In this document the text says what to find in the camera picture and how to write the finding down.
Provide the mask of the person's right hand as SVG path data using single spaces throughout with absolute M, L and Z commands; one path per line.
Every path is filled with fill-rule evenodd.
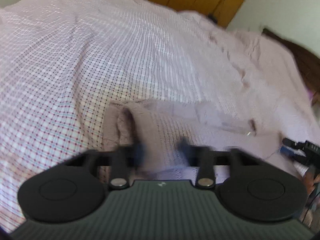
M 319 174 L 316 176 L 316 168 L 314 166 L 308 168 L 304 173 L 302 182 L 306 188 L 308 196 L 310 196 L 310 194 L 315 190 L 316 184 L 319 183 Z

